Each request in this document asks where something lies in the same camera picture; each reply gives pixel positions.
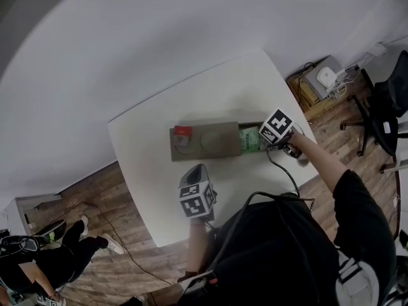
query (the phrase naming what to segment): black chair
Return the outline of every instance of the black chair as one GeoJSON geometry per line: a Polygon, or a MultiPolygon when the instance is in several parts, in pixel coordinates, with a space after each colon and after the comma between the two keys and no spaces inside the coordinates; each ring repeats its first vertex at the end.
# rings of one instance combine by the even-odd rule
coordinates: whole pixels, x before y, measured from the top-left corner
{"type": "Polygon", "coordinates": [[[363,156],[367,147],[368,138],[374,136],[375,143],[379,144],[389,155],[395,156],[399,138],[408,138],[408,134],[398,133],[397,117],[403,116],[408,110],[408,53],[403,50],[397,60],[390,77],[384,82],[373,85],[369,75],[361,71],[370,87],[372,95],[365,104],[368,113],[355,95],[349,96],[348,101],[354,100],[363,117],[360,122],[344,122],[341,130],[348,126],[364,127],[364,139],[358,156],[363,156]]]}

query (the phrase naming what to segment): wire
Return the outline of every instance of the wire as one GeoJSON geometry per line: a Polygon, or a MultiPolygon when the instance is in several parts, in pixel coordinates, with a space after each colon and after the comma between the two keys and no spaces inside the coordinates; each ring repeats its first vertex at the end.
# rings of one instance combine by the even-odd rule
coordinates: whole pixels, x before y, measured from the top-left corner
{"type": "Polygon", "coordinates": [[[166,280],[164,280],[164,279],[160,279],[159,277],[157,277],[157,276],[154,275],[153,273],[151,273],[151,272],[149,272],[149,271],[146,271],[144,268],[142,268],[142,267],[140,266],[140,264],[138,264],[138,263],[133,259],[132,254],[129,252],[128,248],[126,248],[126,246],[124,245],[124,243],[123,243],[121,237],[120,237],[120,236],[118,235],[118,233],[116,232],[116,229],[114,228],[114,226],[112,225],[112,223],[108,220],[108,218],[105,216],[105,214],[102,212],[102,210],[101,210],[97,205],[95,205],[95,204],[92,204],[92,203],[89,203],[89,202],[84,202],[84,203],[85,203],[86,205],[91,206],[91,207],[96,207],[96,208],[99,210],[99,212],[101,212],[101,215],[105,218],[105,220],[107,221],[107,223],[109,223],[109,225],[112,227],[113,232],[117,235],[117,238],[119,238],[120,243],[122,244],[123,248],[125,248],[126,252],[129,254],[129,256],[130,256],[130,258],[131,258],[131,260],[132,260],[132,262],[133,262],[134,264],[136,264],[143,272],[145,272],[145,273],[147,273],[147,274],[150,274],[152,277],[155,277],[157,280],[162,281],[162,282],[165,282],[165,283],[167,283],[169,286],[172,286],[172,285],[173,285],[173,284],[171,284],[170,282],[168,282],[168,281],[166,281],[166,280]]]}
{"type": "Polygon", "coordinates": [[[123,246],[123,248],[126,250],[126,252],[129,254],[129,256],[130,256],[132,262],[133,262],[134,264],[136,264],[136,265],[138,266],[138,268],[140,268],[143,272],[145,272],[145,273],[147,273],[147,274],[150,274],[151,276],[155,277],[157,280],[167,283],[169,286],[172,286],[172,285],[173,285],[173,284],[171,284],[170,282],[168,282],[168,281],[166,281],[166,280],[164,280],[164,279],[160,279],[159,277],[157,277],[157,276],[154,275],[153,273],[151,273],[151,272],[149,272],[149,271],[146,271],[144,268],[142,268],[142,267],[133,259],[131,253],[129,252],[128,248],[126,248],[126,246],[124,245],[124,243],[123,243],[121,237],[118,235],[118,233],[117,233],[117,231],[115,230],[115,228],[114,228],[114,226],[112,225],[112,223],[106,218],[106,216],[105,216],[105,214],[102,212],[102,210],[101,210],[97,205],[95,205],[95,204],[93,204],[93,203],[89,203],[89,202],[87,202],[87,201],[81,201],[81,202],[79,202],[78,204],[76,204],[74,207],[71,207],[67,212],[63,213],[63,214],[60,215],[58,218],[56,218],[55,220],[53,220],[52,222],[50,222],[49,224],[55,222],[56,220],[60,219],[60,218],[63,217],[64,215],[70,213],[73,209],[77,208],[77,207],[78,207],[79,205],[81,205],[81,204],[85,204],[85,205],[88,205],[88,206],[90,206],[90,207],[95,207],[95,208],[97,208],[97,209],[99,210],[100,214],[105,218],[105,220],[107,221],[107,223],[112,227],[113,232],[117,235],[118,239],[120,240],[120,243],[122,244],[122,246],[123,246]]]}
{"type": "Polygon", "coordinates": [[[224,242],[222,243],[222,246],[221,246],[221,248],[219,249],[219,252],[217,253],[217,256],[214,258],[214,260],[212,261],[212,263],[210,264],[210,266],[207,268],[207,271],[213,270],[213,269],[217,266],[218,262],[221,260],[223,254],[224,254],[224,252],[225,252],[225,250],[226,250],[228,244],[230,243],[230,240],[231,240],[231,238],[232,238],[232,236],[233,236],[233,234],[234,234],[234,232],[235,232],[235,230],[236,230],[236,228],[237,228],[237,226],[238,226],[238,223],[241,221],[241,218],[242,218],[242,216],[244,215],[244,213],[245,213],[245,211],[246,211],[246,209],[247,209],[249,203],[251,202],[251,200],[253,199],[253,197],[256,196],[256,195],[266,196],[266,197],[269,197],[269,198],[271,198],[271,199],[273,199],[273,200],[275,200],[275,201],[296,201],[296,202],[297,202],[297,201],[312,201],[312,202],[314,203],[314,200],[315,200],[314,198],[304,198],[304,199],[301,199],[301,198],[294,198],[294,197],[282,196],[282,195],[277,196],[277,195],[272,195],[272,194],[265,193],[265,192],[263,192],[263,191],[256,191],[255,193],[252,193],[252,194],[248,197],[247,201],[245,202],[245,204],[243,205],[243,207],[241,208],[241,210],[239,211],[239,213],[237,214],[237,216],[235,217],[235,220],[234,220],[233,224],[231,225],[231,227],[229,228],[228,233],[227,233],[227,235],[225,236],[224,242]]]}
{"type": "Polygon", "coordinates": [[[204,222],[205,226],[210,228],[211,230],[215,230],[214,226],[209,222],[204,222]]]}
{"type": "Polygon", "coordinates": [[[56,242],[57,244],[60,244],[61,246],[64,246],[65,248],[67,248],[67,250],[69,250],[69,252],[72,254],[72,259],[73,259],[73,262],[74,262],[74,271],[72,272],[72,275],[71,275],[71,277],[69,278],[69,280],[61,287],[61,288],[58,288],[58,293],[57,293],[57,295],[59,295],[60,293],[61,293],[61,291],[65,288],[65,286],[67,285],[67,284],[69,284],[69,282],[71,281],[71,279],[74,277],[74,275],[75,275],[75,269],[77,268],[77,264],[76,264],[76,262],[75,262],[75,255],[74,255],[74,253],[73,253],[73,251],[67,246],[67,245],[64,245],[64,244],[62,244],[62,243],[60,243],[60,242],[58,242],[58,241],[56,241],[56,240],[52,240],[51,239],[51,241],[52,242],[56,242]]]}
{"type": "Polygon", "coordinates": [[[152,293],[149,293],[149,294],[153,298],[154,305],[157,306],[156,299],[154,299],[153,294],[152,293]]]}
{"type": "Polygon", "coordinates": [[[24,249],[24,247],[21,247],[17,252],[13,252],[13,253],[11,253],[11,254],[7,254],[7,255],[0,256],[0,258],[6,258],[7,256],[11,256],[11,255],[17,254],[18,252],[21,252],[23,249],[24,249]]]}
{"type": "Polygon", "coordinates": [[[403,40],[404,38],[408,38],[408,34],[404,35],[404,36],[401,37],[401,38],[397,38],[397,39],[392,40],[392,41],[390,41],[390,42],[388,42],[388,43],[385,43],[384,46],[386,47],[387,45],[389,45],[389,44],[391,44],[391,43],[394,43],[394,42],[397,42],[397,41],[400,41],[400,40],[403,40]]]}
{"type": "Polygon", "coordinates": [[[288,175],[288,177],[292,180],[292,183],[293,183],[293,185],[294,185],[294,187],[295,187],[295,190],[296,190],[296,193],[297,193],[298,197],[300,198],[299,188],[298,188],[298,186],[296,185],[296,182],[295,182],[295,180],[293,179],[292,175],[287,171],[287,169],[285,169],[283,166],[281,166],[280,164],[278,164],[278,163],[276,163],[274,160],[272,160],[272,158],[271,158],[270,155],[269,155],[269,151],[270,151],[270,149],[267,149],[267,150],[266,150],[266,154],[267,154],[267,156],[268,156],[268,158],[269,158],[269,161],[270,161],[271,163],[273,163],[274,165],[276,165],[278,168],[282,169],[282,170],[286,173],[286,175],[288,175]]]}

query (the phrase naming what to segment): hand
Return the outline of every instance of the hand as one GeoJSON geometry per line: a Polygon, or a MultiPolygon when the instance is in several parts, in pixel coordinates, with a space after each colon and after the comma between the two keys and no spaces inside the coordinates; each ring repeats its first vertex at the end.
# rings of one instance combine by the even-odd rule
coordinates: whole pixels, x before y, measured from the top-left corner
{"type": "Polygon", "coordinates": [[[204,222],[199,217],[195,217],[190,220],[190,226],[201,226],[201,225],[204,225],[204,222]]]}
{"type": "Polygon", "coordinates": [[[299,131],[295,127],[292,127],[292,133],[293,134],[290,137],[288,143],[292,144],[295,147],[298,147],[297,144],[298,144],[298,141],[299,141],[299,137],[303,136],[303,134],[299,133],[299,131]]]}

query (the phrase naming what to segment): white table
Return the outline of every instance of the white table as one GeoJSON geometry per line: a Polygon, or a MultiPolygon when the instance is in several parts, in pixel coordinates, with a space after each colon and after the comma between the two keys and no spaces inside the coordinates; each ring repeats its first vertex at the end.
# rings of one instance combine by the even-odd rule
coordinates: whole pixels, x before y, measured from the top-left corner
{"type": "MultiPolygon", "coordinates": [[[[189,236],[189,221],[176,188],[184,173],[204,163],[214,189],[215,225],[240,210],[254,191],[293,191],[288,176],[264,152],[223,159],[173,163],[169,128],[227,121],[263,122],[274,108],[291,115],[305,134],[312,131],[285,81],[264,51],[249,54],[193,76],[140,103],[108,124],[126,184],[158,247],[189,236]]],[[[278,151],[274,161],[292,174],[298,186],[317,175],[278,151]]],[[[255,197],[254,202],[268,199],[255,197]]]]}

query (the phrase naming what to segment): white wall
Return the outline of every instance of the white wall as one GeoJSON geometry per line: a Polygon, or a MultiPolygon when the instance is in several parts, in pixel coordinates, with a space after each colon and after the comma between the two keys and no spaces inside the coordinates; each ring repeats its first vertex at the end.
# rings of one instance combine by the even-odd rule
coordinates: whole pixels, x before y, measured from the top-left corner
{"type": "MultiPolygon", "coordinates": [[[[17,1],[2,48],[42,1],[17,1]]],[[[347,64],[399,34],[406,11],[406,0],[63,0],[0,81],[0,196],[56,193],[111,163],[107,122],[193,74],[261,48],[283,75],[328,54],[347,64]]]]}
{"type": "Polygon", "coordinates": [[[3,211],[6,213],[7,227],[2,229],[8,229],[11,235],[30,235],[31,230],[21,206],[18,204],[17,199],[13,199],[10,204],[3,211]]]}

